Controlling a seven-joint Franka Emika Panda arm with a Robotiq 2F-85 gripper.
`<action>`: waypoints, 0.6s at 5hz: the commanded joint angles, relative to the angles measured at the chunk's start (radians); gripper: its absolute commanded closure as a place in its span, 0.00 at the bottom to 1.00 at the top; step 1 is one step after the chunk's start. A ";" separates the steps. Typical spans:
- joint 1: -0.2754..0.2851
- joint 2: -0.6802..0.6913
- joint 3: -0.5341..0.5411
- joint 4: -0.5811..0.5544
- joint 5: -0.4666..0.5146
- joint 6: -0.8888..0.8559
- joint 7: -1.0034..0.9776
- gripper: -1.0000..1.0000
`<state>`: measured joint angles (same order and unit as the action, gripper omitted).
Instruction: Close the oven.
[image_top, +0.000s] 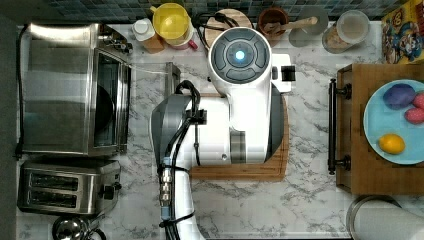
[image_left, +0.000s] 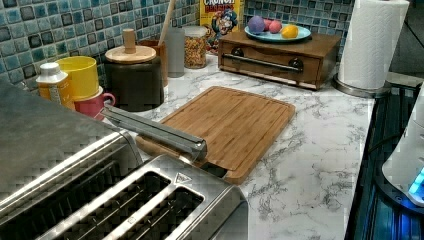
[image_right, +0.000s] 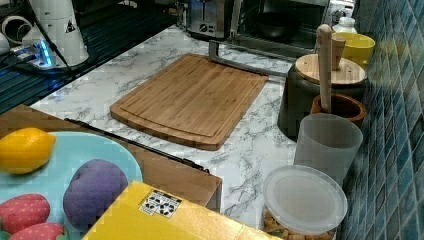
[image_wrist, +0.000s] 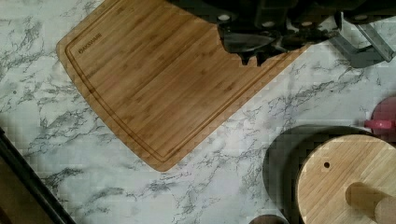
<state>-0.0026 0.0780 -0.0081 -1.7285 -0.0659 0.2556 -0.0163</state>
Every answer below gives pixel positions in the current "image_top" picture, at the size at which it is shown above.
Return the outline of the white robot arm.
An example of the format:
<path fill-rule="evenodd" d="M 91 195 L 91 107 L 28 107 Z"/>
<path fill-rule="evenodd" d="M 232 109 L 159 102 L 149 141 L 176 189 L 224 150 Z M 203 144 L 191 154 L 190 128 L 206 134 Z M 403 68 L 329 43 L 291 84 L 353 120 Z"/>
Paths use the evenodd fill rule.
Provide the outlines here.
<path fill-rule="evenodd" d="M 284 172 L 288 89 L 268 41 L 252 28 L 227 29 L 209 48 L 207 65 L 215 93 L 184 80 L 150 117 L 166 240 L 205 240 L 191 179 L 275 180 Z"/>

